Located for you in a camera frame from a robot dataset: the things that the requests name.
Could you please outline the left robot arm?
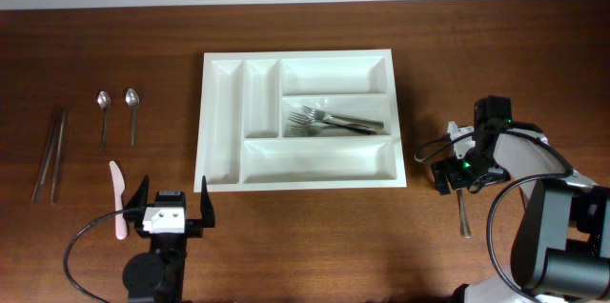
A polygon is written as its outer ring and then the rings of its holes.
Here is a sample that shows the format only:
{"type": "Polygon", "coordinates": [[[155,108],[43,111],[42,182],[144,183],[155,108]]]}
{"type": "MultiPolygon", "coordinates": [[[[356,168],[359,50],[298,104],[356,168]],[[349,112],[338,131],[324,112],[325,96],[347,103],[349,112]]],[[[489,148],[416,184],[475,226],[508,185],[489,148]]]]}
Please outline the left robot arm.
{"type": "Polygon", "coordinates": [[[145,177],[125,206],[124,218],[136,233],[150,240],[146,252],[132,257],[122,273],[130,302],[180,302],[182,300],[187,242],[201,238],[215,226],[215,213],[207,190],[200,186],[200,216],[186,216],[184,192],[160,191],[148,202],[150,178],[145,177]]]}

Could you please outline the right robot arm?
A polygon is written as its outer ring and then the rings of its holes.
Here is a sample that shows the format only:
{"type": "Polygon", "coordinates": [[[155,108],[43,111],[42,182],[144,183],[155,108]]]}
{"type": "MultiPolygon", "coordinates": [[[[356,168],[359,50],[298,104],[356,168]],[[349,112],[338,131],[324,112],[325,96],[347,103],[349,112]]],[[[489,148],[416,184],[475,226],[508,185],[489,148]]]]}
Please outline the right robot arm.
{"type": "Polygon", "coordinates": [[[440,194],[503,188],[486,222],[494,277],[454,290],[453,302],[588,302],[609,299],[609,190],[575,168],[535,124],[513,119],[507,97],[474,106],[474,123],[450,122],[439,139],[450,156],[432,164],[440,194]],[[500,202],[520,190],[524,203],[510,254],[498,263],[493,227],[500,202]]]}

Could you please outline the large silver spoon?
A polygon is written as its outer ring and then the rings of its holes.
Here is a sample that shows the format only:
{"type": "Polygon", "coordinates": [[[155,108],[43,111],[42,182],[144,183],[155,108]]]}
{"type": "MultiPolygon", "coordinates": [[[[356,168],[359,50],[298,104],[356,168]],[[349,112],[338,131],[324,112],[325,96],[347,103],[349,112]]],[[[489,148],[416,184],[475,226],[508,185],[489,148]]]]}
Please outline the large silver spoon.
{"type": "Polygon", "coordinates": [[[471,229],[468,222],[465,198],[463,194],[463,190],[457,190],[457,203],[458,203],[458,213],[459,213],[459,224],[460,224],[460,234],[462,237],[469,239],[471,235],[471,229]]]}

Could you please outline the silver fork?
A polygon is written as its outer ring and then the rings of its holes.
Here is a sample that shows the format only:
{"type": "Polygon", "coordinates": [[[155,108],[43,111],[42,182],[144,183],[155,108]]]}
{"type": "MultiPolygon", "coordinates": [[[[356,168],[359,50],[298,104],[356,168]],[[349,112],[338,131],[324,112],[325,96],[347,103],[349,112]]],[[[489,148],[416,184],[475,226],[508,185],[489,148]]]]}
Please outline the silver fork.
{"type": "Polygon", "coordinates": [[[292,122],[292,124],[296,124],[296,125],[332,124],[332,125],[338,125],[338,126],[344,126],[344,127],[347,127],[347,126],[359,127],[359,128],[372,130],[370,128],[363,127],[363,126],[360,126],[357,124],[315,121],[312,117],[305,115],[303,113],[298,113],[298,112],[290,112],[288,114],[288,121],[292,122]]]}
{"type": "Polygon", "coordinates": [[[344,127],[332,124],[313,124],[313,125],[296,125],[289,124],[286,126],[286,131],[294,137],[314,137],[314,136],[345,136],[350,134],[358,135],[377,135],[375,130],[369,130],[359,127],[344,127]]]}
{"type": "Polygon", "coordinates": [[[330,113],[328,111],[310,108],[307,106],[301,107],[301,112],[312,117],[315,121],[323,122],[345,122],[350,124],[358,124],[367,128],[375,130],[383,130],[385,124],[382,121],[363,119],[358,117],[352,117],[348,115],[341,115],[336,113],[330,113]]]}

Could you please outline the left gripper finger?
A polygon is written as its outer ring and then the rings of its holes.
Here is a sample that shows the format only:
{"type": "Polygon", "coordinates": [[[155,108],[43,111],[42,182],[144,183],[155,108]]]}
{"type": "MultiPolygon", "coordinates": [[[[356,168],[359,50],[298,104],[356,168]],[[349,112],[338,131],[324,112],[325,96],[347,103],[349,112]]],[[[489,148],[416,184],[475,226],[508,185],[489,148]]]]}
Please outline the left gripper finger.
{"type": "Polygon", "coordinates": [[[150,178],[145,175],[137,191],[125,205],[123,216],[126,221],[138,221],[144,217],[148,206],[150,178]]]}
{"type": "Polygon", "coordinates": [[[214,205],[209,195],[207,187],[207,178],[202,176],[200,187],[200,226],[202,229],[211,229],[215,227],[215,211],[214,205]]]}

